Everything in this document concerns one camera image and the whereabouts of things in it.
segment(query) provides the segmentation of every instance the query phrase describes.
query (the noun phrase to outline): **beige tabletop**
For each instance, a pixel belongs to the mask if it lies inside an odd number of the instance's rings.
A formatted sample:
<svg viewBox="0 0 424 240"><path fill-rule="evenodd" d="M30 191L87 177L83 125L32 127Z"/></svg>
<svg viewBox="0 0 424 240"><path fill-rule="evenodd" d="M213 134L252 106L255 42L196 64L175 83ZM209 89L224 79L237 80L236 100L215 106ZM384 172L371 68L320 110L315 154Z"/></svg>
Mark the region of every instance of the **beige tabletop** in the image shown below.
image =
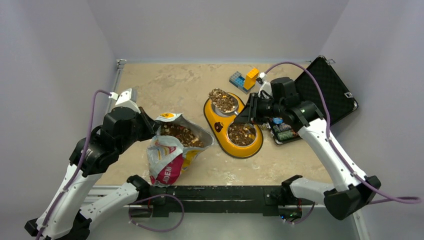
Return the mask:
<svg viewBox="0 0 424 240"><path fill-rule="evenodd" d="M126 64L117 92L137 89L137 104L155 119L161 113L183 113L188 120L212 132L203 114L208 93L214 88L238 95L244 102L248 94L229 82L236 71L246 75L252 68L261 72L271 64ZM296 79L302 70L282 65L268 74ZM261 150L253 157L237 159L225 154L218 144L202 152L175 185L280 185L293 175L331 183L330 176L312 149L303 140L275 145L263 131ZM137 142L119 161L109 167L98 185L121 185L131 175L149 180L146 148L150 141Z"/></svg>

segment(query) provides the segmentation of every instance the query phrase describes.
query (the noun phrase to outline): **black case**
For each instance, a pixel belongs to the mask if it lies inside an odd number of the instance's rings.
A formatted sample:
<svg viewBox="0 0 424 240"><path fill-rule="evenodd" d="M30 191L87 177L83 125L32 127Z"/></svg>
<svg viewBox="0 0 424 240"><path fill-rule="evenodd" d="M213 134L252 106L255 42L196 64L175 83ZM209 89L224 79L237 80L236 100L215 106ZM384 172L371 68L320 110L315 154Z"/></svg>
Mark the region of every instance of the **black case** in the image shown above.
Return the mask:
<svg viewBox="0 0 424 240"><path fill-rule="evenodd" d="M306 69L315 77L321 88L328 112L330 113L330 125L337 123L358 109L358 102L324 56L318 56ZM300 99L302 101L311 101L315 103L324 117L326 117L320 95L311 78L305 72L302 72L302 74L296 78L294 84L296 85ZM272 120L270 120L269 124L275 143L278 145L300 139L299 136L295 136L292 139L279 141L276 137L277 132L273 130L274 123Z"/></svg>

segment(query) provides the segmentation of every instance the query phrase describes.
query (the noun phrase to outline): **gray wall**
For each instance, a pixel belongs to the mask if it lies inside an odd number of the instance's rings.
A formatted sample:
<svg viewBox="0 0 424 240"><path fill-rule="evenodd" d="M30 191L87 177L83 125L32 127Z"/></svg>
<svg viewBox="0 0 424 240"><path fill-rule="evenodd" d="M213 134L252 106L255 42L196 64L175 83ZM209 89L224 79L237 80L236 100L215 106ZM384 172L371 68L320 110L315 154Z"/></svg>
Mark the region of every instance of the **gray wall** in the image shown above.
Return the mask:
<svg viewBox="0 0 424 240"><path fill-rule="evenodd" d="M359 110L333 127L381 189L424 197L424 1L349 1L321 53ZM371 239L423 239L424 204L364 208Z"/></svg>
<svg viewBox="0 0 424 240"><path fill-rule="evenodd" d="M0 239L33 239L116 62L87 0L0 1L0 56Z"/></svg>
<svg viewBox="0 0 424 240"><path fill-rule="evenodd" d="M315 58L349 0L88 0L118 58L275 62Z"/></svg>

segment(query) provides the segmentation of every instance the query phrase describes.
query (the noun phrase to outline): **pet food bag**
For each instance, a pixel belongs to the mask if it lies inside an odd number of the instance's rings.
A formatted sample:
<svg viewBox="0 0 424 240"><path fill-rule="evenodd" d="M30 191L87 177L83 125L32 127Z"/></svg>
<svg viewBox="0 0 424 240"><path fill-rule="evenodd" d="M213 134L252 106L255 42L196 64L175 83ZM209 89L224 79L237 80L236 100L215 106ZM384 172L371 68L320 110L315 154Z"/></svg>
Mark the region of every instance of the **pet food bag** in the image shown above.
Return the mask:
<svg viewBox="0 0 424 240"><path fill-rule="evenodd" d="M155 120L161 126L147 148L150 180L153 186L168 187L214 143L214 137L182 113L163 113Z"/></svg>

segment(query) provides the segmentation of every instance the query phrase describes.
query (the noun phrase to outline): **robotic arm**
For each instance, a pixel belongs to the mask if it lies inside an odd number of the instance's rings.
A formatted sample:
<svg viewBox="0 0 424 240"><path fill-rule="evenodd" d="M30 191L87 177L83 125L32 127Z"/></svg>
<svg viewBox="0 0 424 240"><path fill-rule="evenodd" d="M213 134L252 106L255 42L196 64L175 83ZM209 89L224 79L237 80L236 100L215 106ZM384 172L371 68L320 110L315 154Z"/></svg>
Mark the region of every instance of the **robotic arm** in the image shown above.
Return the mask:
<svg viewBox="0 0 424 240"><path fill-rule="evenodd" d="M63 188L77 170L85 138L76 144L69 158L70 164L63 182L46 211L39 218L26 223L25 229L33 237L43 229L42 235L46 240L85 240L90 230L115 210L148 195L143 190L146 189L146 184L147 187L149 184L135 175L115 193L93 204L82 206L87 194L108 167L133 143L151 139L159 128L159 124L152 120L143 108L137 106L135 90L127 89L116 97L115 107L104 116L103 124L91 132L85 159L68 190L64 192ZM61 195L61 198L55 202L58 195ZM55 207L48 224L43 225L52 206Z"/></svg>
<svg viewBox="0 0 424 240"><path fill-rule="evenodd" d="M282 118L309 144L333 181L333 184L327 184L296 175L282 183L284 196L323 204L338 220L369 204L376 193L357 180L333 150L326 136L327 122L317 106L311 101L300 101L295 82L288 77L274 79L270 86L272 97L260 97L258 93L251 93L246 106L234 122L264 124L268 122L268 118ZM330 137L358 176L379 189L379 179L376 176L368 177L351 160L331 132Z"/></svg>

